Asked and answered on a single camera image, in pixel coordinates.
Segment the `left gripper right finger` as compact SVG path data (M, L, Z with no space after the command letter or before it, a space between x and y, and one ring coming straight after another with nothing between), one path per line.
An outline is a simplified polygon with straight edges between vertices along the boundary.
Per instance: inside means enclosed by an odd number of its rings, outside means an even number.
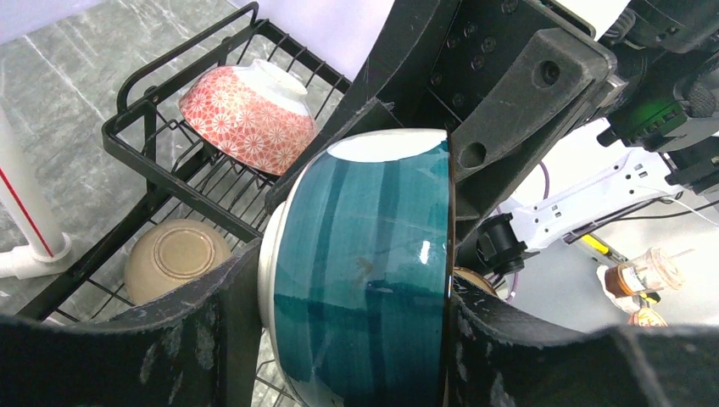
M715 406L718 330L610 326L581 333L454 279L452 406Z

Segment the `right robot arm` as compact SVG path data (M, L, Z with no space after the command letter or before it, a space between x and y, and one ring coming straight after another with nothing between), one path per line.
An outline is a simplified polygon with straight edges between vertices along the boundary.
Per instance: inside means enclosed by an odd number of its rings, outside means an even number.
M397 1L342 100L275 183L285 200L332 142L363 131L447 131L454 152L455 258L482 269L501 221L481 220L570 131L605 118L598 142L666 153L673 186L718 184L715 1L631 1L605 33L557 1Z

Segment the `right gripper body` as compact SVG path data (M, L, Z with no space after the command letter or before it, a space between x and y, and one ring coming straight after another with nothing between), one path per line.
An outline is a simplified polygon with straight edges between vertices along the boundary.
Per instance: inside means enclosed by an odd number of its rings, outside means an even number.
M615 54L539 1L397 1L317 138L267 193L285 200L321 149L362 131L449 132L455 218L475 225L590 119Z

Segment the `red patterned bowl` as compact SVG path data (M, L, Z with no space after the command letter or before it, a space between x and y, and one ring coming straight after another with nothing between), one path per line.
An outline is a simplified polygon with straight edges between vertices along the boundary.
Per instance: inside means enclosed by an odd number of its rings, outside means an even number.
M307 96L290 73L255 59L205 73L178 108L193 130L225 155L281 176L318 133Z

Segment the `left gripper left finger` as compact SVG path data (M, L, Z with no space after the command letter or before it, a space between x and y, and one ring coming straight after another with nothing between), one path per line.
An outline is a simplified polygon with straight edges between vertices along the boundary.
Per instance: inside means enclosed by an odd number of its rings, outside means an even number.
M2 405L251 405L259 251L253 240L197 280L108 321L3 316Z

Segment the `teal white bowl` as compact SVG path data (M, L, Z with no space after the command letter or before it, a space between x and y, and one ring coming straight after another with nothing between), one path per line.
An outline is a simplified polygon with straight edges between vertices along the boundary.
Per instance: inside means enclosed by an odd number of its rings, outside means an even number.
M448 134L344 138L301 171L265 229L258 300L303 406L439 406L454 255Z

